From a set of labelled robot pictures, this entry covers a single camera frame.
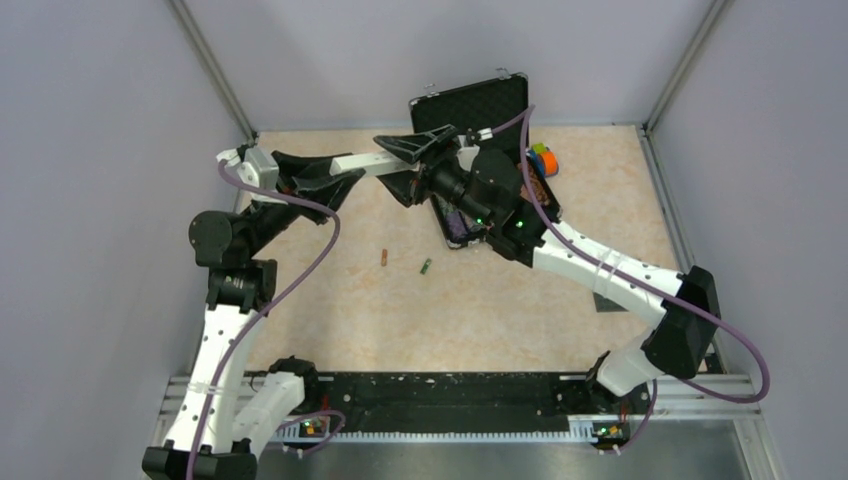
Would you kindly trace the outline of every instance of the black case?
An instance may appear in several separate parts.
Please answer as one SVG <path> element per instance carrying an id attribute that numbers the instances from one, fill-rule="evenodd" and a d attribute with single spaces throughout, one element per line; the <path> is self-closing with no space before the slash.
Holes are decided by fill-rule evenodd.
<path id="1" fill-rule="evenodd" d="M 527 76 L 523 73 L 515 73 L 507 77 L 494 78 L 415 98 L 409 102 L 409 111 L 412 117 L 412 129 L 416 133 L 451 124 L 465 134 L 468 129 L 477 131 L 502 125 L 526 110 L 528 105 Z M 521 161 L 518 151 L 520 139 L 521 123 L 519 122 L 492 139 L 482 142 L 480 148 L 481 150 L 501 150 L 518 165 Z M 529 164 L 549 198 L 547 208 L 553 209 L 559 216 L 560 206 L 548 183 L 533 162 Z M 456 212 L 441 198 L 434 196 L 431 198 L 431 203 L 449 248 L 467 247 L 479 242 L 486 235 L 485 228 L 477 225 L 462 212 Z M 456 220 L 457 213 L 461 216 L 461 223 L 465 225 L 464 234 L 458 234 L 460 222 Z"/>

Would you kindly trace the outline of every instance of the wooden tabletop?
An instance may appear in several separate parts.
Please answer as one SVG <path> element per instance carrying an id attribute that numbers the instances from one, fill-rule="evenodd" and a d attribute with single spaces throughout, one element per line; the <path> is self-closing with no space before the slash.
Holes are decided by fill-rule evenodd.
<path id="1" fill-rule="evenodd" d="M 379 150 L 371 139 L 384 133 L 407 132 L 274 132 L 259 144 L 294 155 L 364 153 Z M 676 268 L 634 127 L 533 127 L 531 141 L 559 159 L 560 172 L 548 182 L 563 220 L 631 256 Z M 586 370 L 644 329 L 630 313 L 597 313 L 590 290 L 505 261 L 485 244 L 448 249 L 429 203 L 406 209 L 374 178 L 354 187 L 339 215 L 336 248 L 271 312 L 249 369 L 296 355 L 323 371 Z M 331 231 L 300 219 L 260 252 L 257 258 L 279 262 L 277 292 Z"/>

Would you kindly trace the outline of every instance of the white wall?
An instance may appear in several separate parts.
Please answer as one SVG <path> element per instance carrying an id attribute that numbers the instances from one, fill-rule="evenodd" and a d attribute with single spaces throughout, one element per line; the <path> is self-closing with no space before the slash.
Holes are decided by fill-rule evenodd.
<path id="1" fill-rule="evenodd" d="M 0 2 L 0 65 L 0 476 L 137 478 L 242 138 L 164 2 Z"/>
<path id="2" fill-rule="evenodd" d="M 643 121 L 708 0 L 187 2 L 258 130 L 408 125 L 407 102 L 530 77 L 539 123 Z"/>
<path id="3" fill-rule="evenodd" d="M 839 0 L 735 2 L 656 134 L 696 260 L 771 366 L 790 478 L 848 470 L 846 23 Z"/>

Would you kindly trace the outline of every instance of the orange object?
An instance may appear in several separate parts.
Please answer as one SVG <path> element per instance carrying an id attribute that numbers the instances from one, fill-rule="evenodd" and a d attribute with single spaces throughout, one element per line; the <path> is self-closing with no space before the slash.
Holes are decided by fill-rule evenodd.
<path id="1" fill-rule="evenodd" d="M 556 175 L 559 172 L 559 164 L 556 161 L 556 155 L 554 155 L 554 152 L 542 152 L 537 155 L 539 156 L 539 163 L 545 169 L 542 173 L 546 177 Z"/>

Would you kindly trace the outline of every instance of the table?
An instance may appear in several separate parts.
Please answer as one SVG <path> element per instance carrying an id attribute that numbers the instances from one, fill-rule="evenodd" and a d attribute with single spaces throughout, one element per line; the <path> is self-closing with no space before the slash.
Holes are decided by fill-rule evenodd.
<path id="1" fill-rule="evenodd" d="M 294 155 L 363 153 L 379 150 L 374 135 L 402 133 L 266 132 L 259 144 Z M 564 220 L 676 268 L 635 127 L 533 127 L 530 136 L 559 159 L 548 181 Z M 296 355 L 324 371 L 580 371 L 644 329 L 630 313 L 597 313 L 589 289 L 507 262 L 487 245 L 448 249 L 429 203 L 406 209 L 375 178 L 361 180 L 339 214 L 336 248 L 271 312 L 248 369 Z M 331 231 L 300 219 L 257 255 L 279 262 L 277 292 Z"/>

